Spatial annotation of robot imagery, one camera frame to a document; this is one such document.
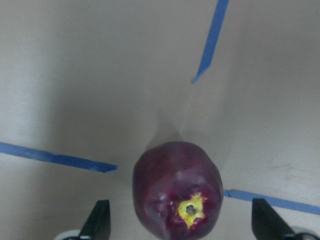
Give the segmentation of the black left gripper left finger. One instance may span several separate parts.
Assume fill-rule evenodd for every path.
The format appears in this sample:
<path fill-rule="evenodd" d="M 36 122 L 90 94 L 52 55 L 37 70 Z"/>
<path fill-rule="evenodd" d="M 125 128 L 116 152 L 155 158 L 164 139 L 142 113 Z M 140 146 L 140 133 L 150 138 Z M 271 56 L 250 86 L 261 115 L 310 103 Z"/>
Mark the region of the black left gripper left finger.
<path fill-rule="evenodd" d="M 108 240 L 111 235 L 111 212 L 109 200 L 98 200 L 84 223 L 80 240 Z"/>

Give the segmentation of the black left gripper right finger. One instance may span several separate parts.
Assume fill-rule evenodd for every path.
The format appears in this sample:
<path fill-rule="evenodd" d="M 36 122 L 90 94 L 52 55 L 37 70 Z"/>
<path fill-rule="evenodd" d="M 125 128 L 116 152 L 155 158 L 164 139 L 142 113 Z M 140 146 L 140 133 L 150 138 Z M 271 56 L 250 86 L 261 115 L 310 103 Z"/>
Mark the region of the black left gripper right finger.
<path fill-rule="evenodd" d="M 295 232 L 263 198 L 252 199 L 251 228 L 257 240 L 294 240 Z"/>

